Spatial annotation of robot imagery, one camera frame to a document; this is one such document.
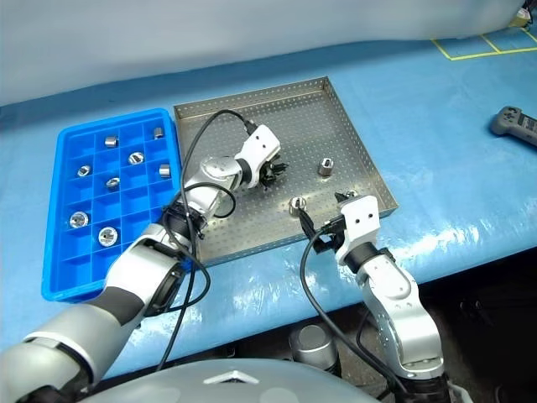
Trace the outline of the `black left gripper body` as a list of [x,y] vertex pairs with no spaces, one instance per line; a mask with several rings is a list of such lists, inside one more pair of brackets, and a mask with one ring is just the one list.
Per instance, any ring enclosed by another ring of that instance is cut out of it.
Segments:
[[259,172],[258,172],[258,178],[255,181],[255,184],[253,186],[262,186],[260,184],[260,178],[263,177],[263,176],[275,175],[278,178],[278,176],[281,173],[274,173],[273,172],[273,164],[278,164],[279,158],[280,158],[279,155],[275,155],[272,159],[265,161],[261,165],[261,167],[259,169]]

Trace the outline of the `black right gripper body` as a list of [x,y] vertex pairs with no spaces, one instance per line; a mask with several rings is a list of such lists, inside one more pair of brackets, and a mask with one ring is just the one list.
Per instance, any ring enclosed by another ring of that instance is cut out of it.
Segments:
[[316,253],[323,253],[328,250],[337,251],[344,240],[346,223],[344,217],[335,217],[323,223],[314,232],[313,249]]

